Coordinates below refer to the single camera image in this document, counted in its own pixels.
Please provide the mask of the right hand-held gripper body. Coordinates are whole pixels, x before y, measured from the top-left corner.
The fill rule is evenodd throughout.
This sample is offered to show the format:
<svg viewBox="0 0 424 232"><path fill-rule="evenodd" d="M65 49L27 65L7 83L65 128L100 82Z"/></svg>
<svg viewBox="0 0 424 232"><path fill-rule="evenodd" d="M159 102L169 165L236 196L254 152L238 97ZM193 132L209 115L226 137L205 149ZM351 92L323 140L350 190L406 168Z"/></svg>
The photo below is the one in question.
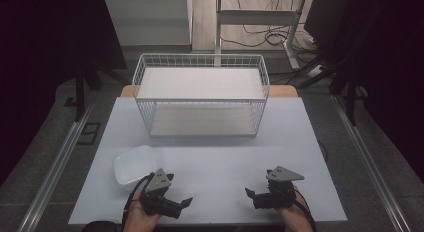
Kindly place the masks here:
<svg viewBox="0 0 424 232"><path fill-rule="evenodd" d="M262 193L265 197L261 200L253 200L256 209L290 207L296 200L293 182L304 180L305 177L282 166L277 166L273 170L267 170L266 179L274 181L274 190Z"/></svg>

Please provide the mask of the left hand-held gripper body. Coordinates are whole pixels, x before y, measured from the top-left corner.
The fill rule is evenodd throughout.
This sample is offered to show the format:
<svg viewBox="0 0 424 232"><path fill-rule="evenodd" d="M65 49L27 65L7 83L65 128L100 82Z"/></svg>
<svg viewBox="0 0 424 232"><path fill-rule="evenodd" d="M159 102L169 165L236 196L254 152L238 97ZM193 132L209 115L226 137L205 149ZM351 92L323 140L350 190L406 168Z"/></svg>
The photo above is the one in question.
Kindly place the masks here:
<svg viewBox="0 0 424 232"><path fill-rule="evenodd" d="M181 210L175 210L173 207L175 202L165 198L165 193L171 186L166 174L160 168L151 176L142 190L140 202L148 215L160 214L178 219Z"/></svg>

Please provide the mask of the person's right hand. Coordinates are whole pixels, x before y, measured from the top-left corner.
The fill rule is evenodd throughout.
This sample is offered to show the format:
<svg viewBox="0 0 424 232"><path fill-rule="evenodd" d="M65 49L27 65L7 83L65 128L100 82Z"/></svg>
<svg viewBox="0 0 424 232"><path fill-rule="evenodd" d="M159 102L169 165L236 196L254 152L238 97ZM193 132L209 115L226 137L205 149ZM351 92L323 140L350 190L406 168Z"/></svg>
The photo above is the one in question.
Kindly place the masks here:
<svg viewBox="0 0 424 232"><path fill-rule="evenodd" d="M286 232L313 232L304 212L295 204L289 208L276 208L281 216Z"/></svg>

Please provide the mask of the person's left hand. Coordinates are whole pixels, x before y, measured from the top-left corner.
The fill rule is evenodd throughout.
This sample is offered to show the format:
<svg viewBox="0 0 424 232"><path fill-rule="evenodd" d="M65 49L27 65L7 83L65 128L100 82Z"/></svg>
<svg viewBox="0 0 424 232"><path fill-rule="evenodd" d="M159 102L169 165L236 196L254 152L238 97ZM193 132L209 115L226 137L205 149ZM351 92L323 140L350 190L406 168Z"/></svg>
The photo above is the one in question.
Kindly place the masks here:
<svg viewBox="0 0 424 232"><path fill-rule="evenodd" d="M131 200L123 232L153 232L160 215L148 215L139 201L139 195L136 194Z"/></svg>

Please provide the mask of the white square bowl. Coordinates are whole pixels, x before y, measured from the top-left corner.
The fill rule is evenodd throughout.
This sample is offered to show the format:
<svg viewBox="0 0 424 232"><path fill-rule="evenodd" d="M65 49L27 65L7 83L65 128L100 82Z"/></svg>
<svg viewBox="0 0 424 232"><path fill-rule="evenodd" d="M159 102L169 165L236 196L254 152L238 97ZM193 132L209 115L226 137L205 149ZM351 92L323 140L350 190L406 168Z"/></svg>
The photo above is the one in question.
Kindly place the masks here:
<svg viewBox="0 0 424 232"><path fill-rule="evenodd" d="M116 182L124 188L133 188L144 176L157 170L153 149L143 145L118 154L113 161Z"/></svg>

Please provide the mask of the black floor outlet plate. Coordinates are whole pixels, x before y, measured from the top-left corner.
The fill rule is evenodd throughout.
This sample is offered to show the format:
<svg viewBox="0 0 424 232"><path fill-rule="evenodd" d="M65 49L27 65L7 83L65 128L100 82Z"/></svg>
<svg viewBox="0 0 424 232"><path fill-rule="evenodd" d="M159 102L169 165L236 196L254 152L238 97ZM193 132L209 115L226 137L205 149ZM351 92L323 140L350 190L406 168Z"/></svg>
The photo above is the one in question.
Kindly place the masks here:
<svg viewBox="0 0 424 232"><path fill-rule="evenodd" d="M86 123L77 140L78 145L93 145L100 129L99 122Z"/></svg>

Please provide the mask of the wooden table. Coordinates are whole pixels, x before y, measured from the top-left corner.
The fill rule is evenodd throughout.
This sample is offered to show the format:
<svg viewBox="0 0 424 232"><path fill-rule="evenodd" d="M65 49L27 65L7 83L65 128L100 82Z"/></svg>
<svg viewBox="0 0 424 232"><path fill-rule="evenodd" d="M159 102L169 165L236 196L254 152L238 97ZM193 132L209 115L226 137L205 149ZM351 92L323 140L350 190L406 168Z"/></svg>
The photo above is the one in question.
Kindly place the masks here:
<svg viewBox="0 0 424 232"><path fill-rule="evenodd" d="M127 85L122 89L121 97L132 97L132 86ZM291 85L271 85L269 90L270 98L297 98L298 93Z"/></svg>

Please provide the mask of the black metal stand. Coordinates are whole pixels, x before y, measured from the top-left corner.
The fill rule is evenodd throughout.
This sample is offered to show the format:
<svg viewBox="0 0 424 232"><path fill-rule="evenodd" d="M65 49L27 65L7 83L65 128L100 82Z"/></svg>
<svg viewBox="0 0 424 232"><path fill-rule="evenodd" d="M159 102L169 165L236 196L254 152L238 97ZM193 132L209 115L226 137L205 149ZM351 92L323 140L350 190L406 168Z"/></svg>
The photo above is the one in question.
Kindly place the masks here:
<svg viewBox="0 0 424 232"><path fill-rule="evenodd" d="M355 101L360 68L361 66L356 65L353 58L343 59L335 66L336 75L329 86L331 94L340 94L344 88L347 88L346 116L352 126L356 125Z"/></svg>
<svg viewBox="0 0 424 232"><path fill-rule="evenodd" d="M128 85L130 80L122 75L119 75L113 69L107 68L97 61L90 61L87 64L78 64L75 71L75 89L76 89L76 117L75 121L79 122L86 111L85 95L84 95L84 82L92 90L99 90L101 88L101 81L97 72L100 71L112 79L120 82L123 85Z"/></svg>

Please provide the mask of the white power strip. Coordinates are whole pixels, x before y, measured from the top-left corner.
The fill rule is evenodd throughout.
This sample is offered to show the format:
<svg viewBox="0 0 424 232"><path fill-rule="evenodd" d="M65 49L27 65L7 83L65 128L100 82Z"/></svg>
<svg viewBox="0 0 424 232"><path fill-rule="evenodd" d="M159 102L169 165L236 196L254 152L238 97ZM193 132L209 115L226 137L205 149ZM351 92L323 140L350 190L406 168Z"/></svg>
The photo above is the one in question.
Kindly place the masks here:
<svg viewBox="0 0 424 232"><path fill-rule="evenodd" d="M315 77L316 75L320 74L324 69L325 67L323 65L317 65L307 74L307 76L310 78Z"/></svg>

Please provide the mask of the white cabinet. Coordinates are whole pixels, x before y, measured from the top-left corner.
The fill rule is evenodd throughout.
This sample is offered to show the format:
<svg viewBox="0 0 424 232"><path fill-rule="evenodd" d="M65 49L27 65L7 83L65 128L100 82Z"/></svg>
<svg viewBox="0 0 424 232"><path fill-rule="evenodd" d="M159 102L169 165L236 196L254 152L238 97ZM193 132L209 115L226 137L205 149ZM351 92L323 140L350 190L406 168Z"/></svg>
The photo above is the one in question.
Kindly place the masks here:
<svg viewBox="0 0 424 232"><path fill-rule="evenodd" d="M105 0L121 46L192 44L192 0Z"/></svg>

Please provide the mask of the aluminium floor rail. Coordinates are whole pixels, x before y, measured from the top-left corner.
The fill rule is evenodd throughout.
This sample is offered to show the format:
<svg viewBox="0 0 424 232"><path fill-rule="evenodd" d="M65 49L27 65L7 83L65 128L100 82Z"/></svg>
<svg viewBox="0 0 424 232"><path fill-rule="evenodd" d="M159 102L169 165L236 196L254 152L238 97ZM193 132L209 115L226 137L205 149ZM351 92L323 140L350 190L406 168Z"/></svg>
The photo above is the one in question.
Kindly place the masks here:
<svg viewBox="0 0 424 232"><path fill-rule="evenodd" d="M367 171L367 174L394 229L396 232L412 232L397 199L384 180L361 134L346 115L347 108L342 99L334 95L331 95L330 98L336 107L339 117L347 130L354 148L357 151L365 170Z"/></svg>
<svg viewBox="0 0 424 232"><path fill-rule="evenodd" d="M90 98L86 104L86 109L80 116L79 120L72 123L72 126L57 152L47 175L39 187L16 232L35 232L60 177L62 176L72 151L75 148L77 140L93 110L95 101L95 98Z"/></svg>

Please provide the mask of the white metal desk frame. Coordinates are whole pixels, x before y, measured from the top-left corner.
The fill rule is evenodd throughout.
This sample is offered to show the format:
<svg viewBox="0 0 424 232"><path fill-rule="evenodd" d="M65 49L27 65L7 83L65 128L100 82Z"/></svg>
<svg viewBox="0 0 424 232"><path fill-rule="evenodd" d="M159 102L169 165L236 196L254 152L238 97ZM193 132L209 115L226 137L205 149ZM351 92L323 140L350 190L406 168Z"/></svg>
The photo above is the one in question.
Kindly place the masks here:
<svg viewBox="0 0 424 232"><path fill-rule="evenodd" d="M297 8L291 11L265 10L223 10L221 0L216 0L216 37L214 52L221 53L221 26L222 25L271 25L289 26L288 36L283 42L288 61L293 70L300 66L293 51L293 40L302 16L305 0L298 2Z"/></svg>

